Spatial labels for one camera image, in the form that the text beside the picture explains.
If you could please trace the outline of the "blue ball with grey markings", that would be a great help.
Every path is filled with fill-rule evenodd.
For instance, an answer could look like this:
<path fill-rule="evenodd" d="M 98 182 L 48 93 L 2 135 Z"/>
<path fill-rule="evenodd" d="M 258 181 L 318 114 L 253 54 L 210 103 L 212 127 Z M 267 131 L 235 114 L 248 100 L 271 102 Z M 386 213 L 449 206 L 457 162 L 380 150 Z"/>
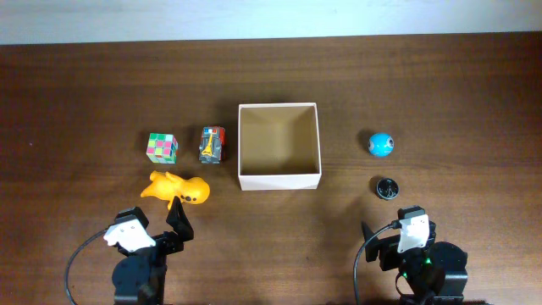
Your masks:
<path fill-rule="evenodd" d="M 376 133 L 368 140 L 369 152 L 378 158 L 384 158 L 390 155 L 394 150 L 394 147 L 395 141 L 390 135 L 385 133 Z"/>

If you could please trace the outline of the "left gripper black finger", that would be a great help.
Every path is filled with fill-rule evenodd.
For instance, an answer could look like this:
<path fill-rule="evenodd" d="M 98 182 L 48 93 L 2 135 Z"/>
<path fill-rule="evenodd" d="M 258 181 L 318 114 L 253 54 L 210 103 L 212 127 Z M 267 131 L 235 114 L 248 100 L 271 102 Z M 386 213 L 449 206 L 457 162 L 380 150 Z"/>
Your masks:
<path fill-rule="evenodd" d="M 174 197 L 166 218 L 166 223 L 173 228 L 182 241 L 191 241 L 194 238 L 194 230 L 185 215 L 179 197 Z"/>
<path fill-rule="evenodd" d="M 133 207 L 133 208 L 127 208 L 123 211 L 120 211 L 114 218 L 115 224 L 124 223 L 126 221 L 130 221 L 133 219 L 137 219 L 141 226 L 146 229 L 149 225 L 149 220 L 144 214 L 143 210 L 139 207 Z"/>

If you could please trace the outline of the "multicoloured puzzle cube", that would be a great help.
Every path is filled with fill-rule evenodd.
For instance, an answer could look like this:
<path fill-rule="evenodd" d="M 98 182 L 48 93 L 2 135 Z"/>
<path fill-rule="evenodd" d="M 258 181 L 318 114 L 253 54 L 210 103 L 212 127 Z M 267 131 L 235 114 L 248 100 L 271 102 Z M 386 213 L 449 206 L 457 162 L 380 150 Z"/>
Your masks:
<path fill-rule="evenodd" d="M 146 155 L 155 164 L 175 164 L 179 144 L 172 134 L 151 133 Z"/>

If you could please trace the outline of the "open white cardboard box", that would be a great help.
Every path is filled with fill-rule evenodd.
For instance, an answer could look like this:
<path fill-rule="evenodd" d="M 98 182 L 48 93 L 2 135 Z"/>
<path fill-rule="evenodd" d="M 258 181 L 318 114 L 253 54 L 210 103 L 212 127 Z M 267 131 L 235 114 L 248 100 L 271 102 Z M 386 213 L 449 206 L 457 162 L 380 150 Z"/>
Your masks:
<path fill-rule="evenodd" d="M 243 191 L 316 189 L 323 172 L 317 104 L 241 104 L 237 147 Z"/>

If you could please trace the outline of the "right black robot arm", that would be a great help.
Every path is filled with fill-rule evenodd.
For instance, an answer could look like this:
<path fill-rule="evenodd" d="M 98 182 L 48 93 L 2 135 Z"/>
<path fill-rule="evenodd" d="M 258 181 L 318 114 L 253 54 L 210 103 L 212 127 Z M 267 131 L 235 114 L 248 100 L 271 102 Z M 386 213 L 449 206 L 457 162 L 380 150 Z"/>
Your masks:
<path fill-rule="evenodd" d="M 368 262 L 379 260 L 383 271 L 396 270 L 412 292 L 400 292 L 400 304 L 461 304 L 467 284 L 467 253 L 460 247 L 436 241 L 436 224 L 419 206 L 401 208 L 397 219 L 372 231 L 362 223 L 364 243 L 353 269 L 364 254 Z"/>

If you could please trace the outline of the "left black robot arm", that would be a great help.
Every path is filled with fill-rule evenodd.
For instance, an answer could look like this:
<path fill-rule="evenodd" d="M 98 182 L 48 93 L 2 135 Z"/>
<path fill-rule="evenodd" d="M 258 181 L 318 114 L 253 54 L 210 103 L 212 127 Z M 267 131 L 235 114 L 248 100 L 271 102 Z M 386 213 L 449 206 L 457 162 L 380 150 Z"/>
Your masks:
<path fill-rule="evenodd" d="M 166 218 L 171 231 L 147 234 L 149 220 L 139 207 L 121 211 L 109 226 L 104 240 L 124 255 L 114 268 L 115 304 L 158 305 L 163 303 L 167 256 L 184 250 L 194 238 L 181 200 L 175 197 Z"/>

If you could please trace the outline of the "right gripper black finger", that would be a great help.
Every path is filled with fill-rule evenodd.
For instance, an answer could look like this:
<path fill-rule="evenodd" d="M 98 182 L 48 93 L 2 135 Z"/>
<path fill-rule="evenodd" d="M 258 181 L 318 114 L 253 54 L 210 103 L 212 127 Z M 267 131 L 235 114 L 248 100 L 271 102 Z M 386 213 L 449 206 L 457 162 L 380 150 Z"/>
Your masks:
<path fill-rule="evenodd" d="M 397 211 L 398 219 L 410 219 L 424 214 L 425 210 L 417 205 L 407 208 L 400 208 Z"/>
<path fill-rule="evenodd" d="M 365 244 L 366 261 L 373 262 L 379 255 L 379 238 L 366 222 L 362 222 L 362 234 Z"/>

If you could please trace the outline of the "black round finned cap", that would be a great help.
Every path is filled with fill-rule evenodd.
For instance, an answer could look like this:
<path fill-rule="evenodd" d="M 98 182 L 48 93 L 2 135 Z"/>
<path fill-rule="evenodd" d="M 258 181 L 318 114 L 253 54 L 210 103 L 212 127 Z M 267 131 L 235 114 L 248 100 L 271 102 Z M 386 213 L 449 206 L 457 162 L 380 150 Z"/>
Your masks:
<path fill-rule="evenodd" d="M 399 185 L 391 178 L 382 178 L 376 185 L 376 194 L 380 199 L 389 201 L 398 197 Z"/>

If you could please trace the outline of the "grey and red toy truck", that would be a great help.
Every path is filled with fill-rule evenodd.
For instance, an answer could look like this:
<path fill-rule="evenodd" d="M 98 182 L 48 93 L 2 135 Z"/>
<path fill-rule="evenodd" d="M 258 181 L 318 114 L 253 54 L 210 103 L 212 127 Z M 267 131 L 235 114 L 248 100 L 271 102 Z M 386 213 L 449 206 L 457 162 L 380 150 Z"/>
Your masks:
<path fill-rule="evenodd" d="M 203 164 L 220 164 L 224 159 L 225 128 L 206 126 L 202 130 L 199 160 Z"/>

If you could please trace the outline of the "orange rubber toy figure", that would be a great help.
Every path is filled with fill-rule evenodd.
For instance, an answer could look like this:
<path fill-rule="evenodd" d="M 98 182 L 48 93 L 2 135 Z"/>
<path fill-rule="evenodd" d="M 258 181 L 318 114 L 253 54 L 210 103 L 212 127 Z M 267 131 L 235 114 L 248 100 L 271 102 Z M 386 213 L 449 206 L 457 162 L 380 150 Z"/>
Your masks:
<path fill-rule="evenodd" d="M 149 179 L 151 184 L 141 192 L 141 197 L 155 197 L 167 201 L 168 210 L 172 208 L 176 197 L 181 202 L 196 205 L 206 202 L 210 196 L 210 186 L 201 177 L 186 180 L 169 172 L 153 171 Z"/>

